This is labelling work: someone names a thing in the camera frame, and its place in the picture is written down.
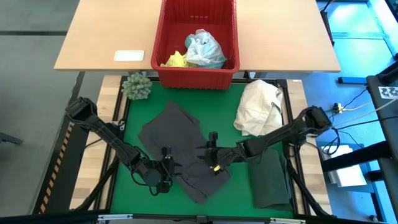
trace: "white label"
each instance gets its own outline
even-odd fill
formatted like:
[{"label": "white label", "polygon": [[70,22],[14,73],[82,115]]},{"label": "white label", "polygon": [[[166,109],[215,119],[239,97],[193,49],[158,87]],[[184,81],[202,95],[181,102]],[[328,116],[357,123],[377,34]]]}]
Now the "white label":
[{"label": "white label", "polygon": [[117,50],[114,54],[115,62],[141,62],[143,59],[143,50]]},{"label": "white label", "polygon": [[392,86],[379,86],[380,96],[383,99],[398,98],[398,87]]}]

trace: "yellow tag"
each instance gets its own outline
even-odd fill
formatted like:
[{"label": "yellow tag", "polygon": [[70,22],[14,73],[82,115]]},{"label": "yellow tag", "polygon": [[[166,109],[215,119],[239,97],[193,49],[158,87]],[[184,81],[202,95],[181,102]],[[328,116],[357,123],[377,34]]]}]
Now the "yellow tag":
[{"label": "yellow tag", "polygon": [[218,171],[219,169],[221,169],[220,165],[217,165],[216,167],[214,167],[214,171]]}]

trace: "yellow cloth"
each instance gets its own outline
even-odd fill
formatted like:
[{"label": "yellow cloth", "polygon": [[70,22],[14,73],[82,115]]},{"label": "yellow cloth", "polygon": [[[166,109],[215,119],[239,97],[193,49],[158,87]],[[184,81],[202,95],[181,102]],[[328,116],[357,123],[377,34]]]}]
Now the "yellow cloth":
[{"label": "yellow cloth", "polygon": [[188,67],[186,55],[181,55],[180,52],[175,51],[173,55],[170,56],[166,64],[160,64],[161,67]]}]

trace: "green mat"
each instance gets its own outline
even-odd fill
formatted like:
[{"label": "green mat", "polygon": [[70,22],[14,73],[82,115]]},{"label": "green mat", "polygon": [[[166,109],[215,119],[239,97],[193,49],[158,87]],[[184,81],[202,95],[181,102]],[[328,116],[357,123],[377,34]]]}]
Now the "green mat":
[{"label": "green mat", "polygon": [[[235,146],[245,139],[233,126],[236,110],[245,84],[232,84],[227,91],[184,90],[163,88],[154,83],[147,100],[131,103],[124,140],[132,145],[143,146],[137,134],[142,126],[154,119],[168,101],[178,103],[200,121],[204,137],[210,131],[218,132],[219,146]],[[281,144],[273,147],[282,150]],[[254,208],[249,182],[248,165],[232,164],[232,178],[205,203],[197,204],[174,183],[170,192],[153,197],[148,187],[135,184],[128,169],[120,165],[114,188],[112,213],[144,213],[156,215],[206,215],[226,217],[274,217],[292,218],[292,212],[266,208]]]}]

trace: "gray cloth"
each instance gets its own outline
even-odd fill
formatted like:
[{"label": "gray cloth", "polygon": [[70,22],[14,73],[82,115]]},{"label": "gray cloth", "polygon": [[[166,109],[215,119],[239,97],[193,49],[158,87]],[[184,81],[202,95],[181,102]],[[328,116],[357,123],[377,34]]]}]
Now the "gray cloth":
[{"label": "gray cloth", "polygon": [[145,124],[138,138],[156,160],[162,158],[163,147],[171,148],[174,161],[182,165],[176,167],[175,172],[181,174],[175,180],[196,203],[205,202],[230,178],[226,170],[215,175],[205,161],[197,158],[206,150],[197,148],[206,144],[199,121],[174,102],[168,102],[155,119]]},{"label": "gray cloth", "polygon": [[291,189],[286,159],[275,149],[267,149],[249,163],[251,188],[256,208],[291,211]]}]

